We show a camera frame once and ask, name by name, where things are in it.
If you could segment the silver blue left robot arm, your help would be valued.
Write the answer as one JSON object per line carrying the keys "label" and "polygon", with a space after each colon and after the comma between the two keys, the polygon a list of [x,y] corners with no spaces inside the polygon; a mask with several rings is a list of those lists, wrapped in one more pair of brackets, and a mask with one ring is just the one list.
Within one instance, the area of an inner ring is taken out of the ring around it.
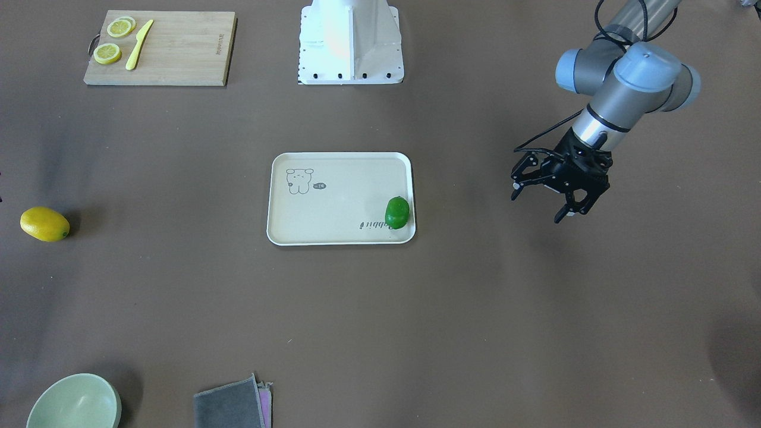
{"label": "silver blue left robot arm", "polygon": [[612,150],[645,114],[685,108],[701,89],[698,71],[654,44],[677,16],[677,1],[628,1],[609,24],[595,17],[598,32],[584,49],[564,52],[555,66],[561,89],[587,95],[571,114],[571,127],[554,149],[515,151],[511,171],[515,200],[525,187],[544,186],[563,195],[555,223],[585,215],[611,186]]}

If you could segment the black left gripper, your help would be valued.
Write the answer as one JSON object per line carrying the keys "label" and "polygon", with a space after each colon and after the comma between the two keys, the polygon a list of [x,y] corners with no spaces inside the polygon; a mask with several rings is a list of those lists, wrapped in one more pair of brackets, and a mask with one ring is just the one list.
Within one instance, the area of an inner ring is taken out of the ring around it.
{"label": "black left gripper", "polygon": [[[611,167],[611,152],[587,146],[573,130],[568,130],[552,156],[549,152],[525,152],[514,165],[511,200],[516,200],[524,187],[538,184],[562,193],[565,203],[554,217],[558,224],[567,216],[585,215],[592,209],[611,186],[607,175]],[[584,197],[577,200],[576,192],[584,193]]]}

